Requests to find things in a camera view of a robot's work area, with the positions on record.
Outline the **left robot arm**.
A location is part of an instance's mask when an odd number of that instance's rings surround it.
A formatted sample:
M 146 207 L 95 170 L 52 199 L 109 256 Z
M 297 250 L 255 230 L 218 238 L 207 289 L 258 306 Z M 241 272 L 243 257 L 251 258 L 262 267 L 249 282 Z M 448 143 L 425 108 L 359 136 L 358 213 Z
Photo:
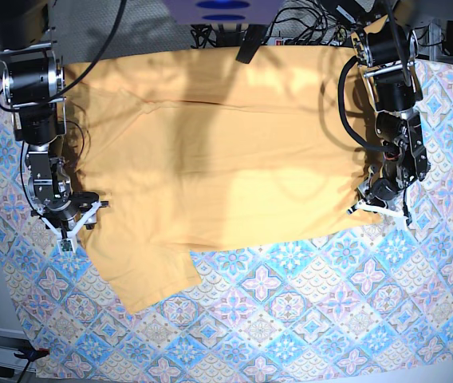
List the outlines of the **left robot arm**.
M 417 39 L 412 28 L 397 22 L 389 1 L 382 6 L 387 19 L 378 31 L 358 29 L 353 34 L 355 54 L 343 66 L 337 86 L 339 116 L 345 131 L 365 151 L 376 152 L 381 159 L 379 164 L 369 166 L 357 188 L 357 201 L 348 213 L 377 213 L 410 225 L 407 190 L 424 180 L 430 169 L 416 108 L 423 98 L 416 74 Z M 358 134 L 347 119 L 345 83 L 353 67 L 360 70 L 375 112 L 375 144 Z

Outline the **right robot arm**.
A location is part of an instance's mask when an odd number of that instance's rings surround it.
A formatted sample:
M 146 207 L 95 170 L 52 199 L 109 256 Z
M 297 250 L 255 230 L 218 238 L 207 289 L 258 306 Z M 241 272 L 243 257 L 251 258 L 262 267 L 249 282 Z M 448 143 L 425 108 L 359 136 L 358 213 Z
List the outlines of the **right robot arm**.
M 65 77 L 53 43 L 42 41 L 48 30 L 46 1 L 23 1 L 0 21 L 0 107 L 12 114 L 15 139 L 22 144 L 20 173 L 29 177 L 21 183 L 31 213 L 65 254 L 77 251 L 80 230 L 92 230 L 108 202 L 92 191 L 74 191 L 65 170 Z

